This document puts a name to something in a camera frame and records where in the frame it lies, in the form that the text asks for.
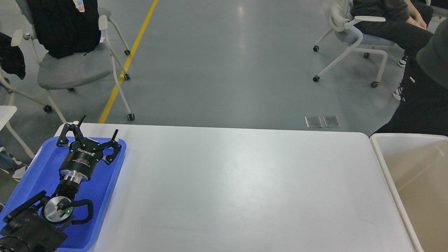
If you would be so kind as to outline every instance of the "sneaker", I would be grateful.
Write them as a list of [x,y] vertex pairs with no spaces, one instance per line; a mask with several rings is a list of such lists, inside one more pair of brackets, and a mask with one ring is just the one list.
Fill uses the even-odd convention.
[[408,57],[407,56],[403,56],[401,58],[400,61],[398,61],[398,65],[405,68],[406,67],[406,63],[408,62]]
[[402,87],[397,87],[396,90],[392,93],[392,96],[395,97],[397,100],[401,100],[401,91],[403,90]]
[[9,156],[12,158],[12,160],[14,162],[13,166],[9,169],[0,168],[0,170],[6,172],[7,174],[12,175],[12,178],[15,181],[19,182],[20,179],[25,174],[26,170],[28,169],[28,166],[25,163],[23,163],[22,161],[17,160],[11,154]]

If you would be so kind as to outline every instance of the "black clothing on chair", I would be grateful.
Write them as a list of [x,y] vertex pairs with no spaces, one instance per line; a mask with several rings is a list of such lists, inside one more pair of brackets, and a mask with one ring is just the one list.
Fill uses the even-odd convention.
[[0,65],[8,74],[25,77],[25,59],[18,46],[11,46],[11,37],[0,32]]
[[91,52],[98,45],[98,3],[83,0],[79,12],[73,0],[27,0],[39,42],[59,59],[74,52]]

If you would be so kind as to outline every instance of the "beige bin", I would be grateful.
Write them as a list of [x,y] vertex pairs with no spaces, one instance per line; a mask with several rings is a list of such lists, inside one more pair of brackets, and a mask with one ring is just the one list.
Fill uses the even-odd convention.
[[370,137],[415,251],[448,251],[448,137]]

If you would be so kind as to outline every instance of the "white sneaker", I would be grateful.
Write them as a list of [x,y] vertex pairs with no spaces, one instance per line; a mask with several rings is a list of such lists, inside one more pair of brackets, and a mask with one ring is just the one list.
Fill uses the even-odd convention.
[[392,93],[392,96],[397,100],[401,100],[401,91],[402,90],[403,90],[402,87],[397,87],[396,90]]
[[405,68],[407,62],[408,62],[408,57],[407,56],[403,56],[401,58],[401,60],[398,61],[398,65],[403,67],[403,68]]

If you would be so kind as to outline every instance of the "black jacket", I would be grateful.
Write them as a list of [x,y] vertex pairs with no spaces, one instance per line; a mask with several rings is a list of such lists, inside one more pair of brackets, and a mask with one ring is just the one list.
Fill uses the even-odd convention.
[[353,0],[351,14],[384,17],[404,22],[409,18],[408,5],[404,0]]
[[11,46],[11,37],[0,32],[0,65],[8,74],[25,77],[25,60],[18,46]]
[[79,12],[73,0],[27,0],[37,39],[55,58],[74,52],[90,52],[101,37],[98,28],[98,3],[83,0]]

